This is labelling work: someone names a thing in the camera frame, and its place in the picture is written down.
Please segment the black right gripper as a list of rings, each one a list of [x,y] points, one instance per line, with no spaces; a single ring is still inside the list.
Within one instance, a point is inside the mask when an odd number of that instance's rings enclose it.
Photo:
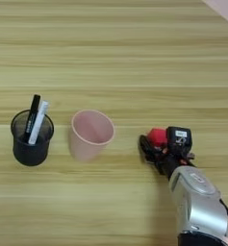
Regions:
[[[139,155],[143,162],[152,163],[161,175],[171,176],[176,168],[181,166],[192,166],[194,153],[190,148],[183,147],[173,151],[166,147],[152,147],[146,135],[139,136]]]

